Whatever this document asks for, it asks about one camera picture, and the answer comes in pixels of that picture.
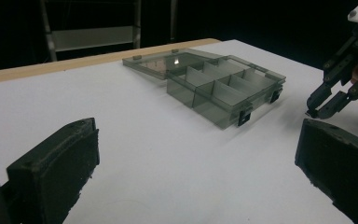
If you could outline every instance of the wooden table edge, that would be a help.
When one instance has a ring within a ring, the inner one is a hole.
[[[220,42],[217,39],[207,38],[200,40],[193,40],[181,43],[174,43],[168,45],[161,45],[144,49],[131,49],[121,52],[114,52],[96,56],[89,56],[84,58],[77,58],[72,60],[59,61],[54,63],[40,63],[23,67],[9,68],[0,70],[0,82],[13,80],[22,77],[33,77],[46,73],[53,73],[73,69],[78,67],[85,67],[100,63],[111,63],[122,60],[123,58],[130,58],[135,55],[147,55],[152,53],[159,53],[171,49],[188,49],[201,45],[208,45]]]

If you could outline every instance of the white table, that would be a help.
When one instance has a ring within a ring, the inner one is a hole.
[[[94,117],[101,164],[65,223],[351,223],[294,163],[322,71],[235,40],[195,49],[285,75],[281,98],[222,131],[122,62],[0,82],[0,184],[63,125]],[[358,102],[327,122],[358,135]]]

